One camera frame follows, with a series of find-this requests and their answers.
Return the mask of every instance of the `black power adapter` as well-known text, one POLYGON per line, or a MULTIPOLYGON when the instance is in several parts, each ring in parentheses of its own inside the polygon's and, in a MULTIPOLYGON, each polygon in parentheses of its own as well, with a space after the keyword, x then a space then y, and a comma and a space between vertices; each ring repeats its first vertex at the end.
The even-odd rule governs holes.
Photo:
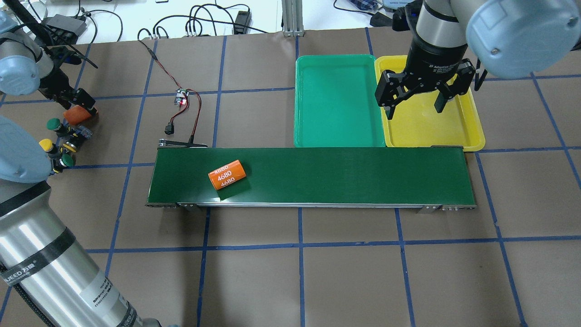
POLYGON ((247 12, 238 12, 236 16, 235 23, 238 25, 234 25, 234 34, 246 34, 248 33, 248 26, 250 26, 250 21, 252 20, 252 15, 250 11, 247 12))

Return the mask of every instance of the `cable connector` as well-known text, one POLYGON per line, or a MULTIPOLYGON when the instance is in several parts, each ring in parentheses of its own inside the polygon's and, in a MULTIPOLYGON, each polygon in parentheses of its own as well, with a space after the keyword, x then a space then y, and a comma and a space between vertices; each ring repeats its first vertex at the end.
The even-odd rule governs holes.
POLYGON ((166 135, 172 135, 174 133, 174 125, 173 123, 169 123, 166 126, 166 130, 164 131, 166 135))

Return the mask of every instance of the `metal bracket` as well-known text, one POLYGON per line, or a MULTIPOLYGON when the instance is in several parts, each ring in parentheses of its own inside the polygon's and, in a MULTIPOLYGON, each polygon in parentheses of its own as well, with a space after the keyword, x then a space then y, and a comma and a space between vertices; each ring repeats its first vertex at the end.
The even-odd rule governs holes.
POLYGON ((304 35, 303 0, 282 0, 282 33, 286 37, 304 35))

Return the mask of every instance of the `orange cylinder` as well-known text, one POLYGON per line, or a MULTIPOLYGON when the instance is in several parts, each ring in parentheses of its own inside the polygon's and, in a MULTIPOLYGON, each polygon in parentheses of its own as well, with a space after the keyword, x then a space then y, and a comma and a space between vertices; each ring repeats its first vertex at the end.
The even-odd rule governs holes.
POLYGON ((232 161, 208 174, 212 185, 216 190, 222 189, 238 180, 246 177, 246 172, 240 160, 232 161))

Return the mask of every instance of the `green conveyor belt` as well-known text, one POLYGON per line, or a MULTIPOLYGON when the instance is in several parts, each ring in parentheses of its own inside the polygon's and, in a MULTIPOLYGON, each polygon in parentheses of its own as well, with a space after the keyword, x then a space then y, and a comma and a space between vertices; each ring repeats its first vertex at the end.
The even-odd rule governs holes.
POLYGON ((474 207, 462 148, 158 149, 148 205, 474 207), (208 173, 247 177, 216 191, 208 173))

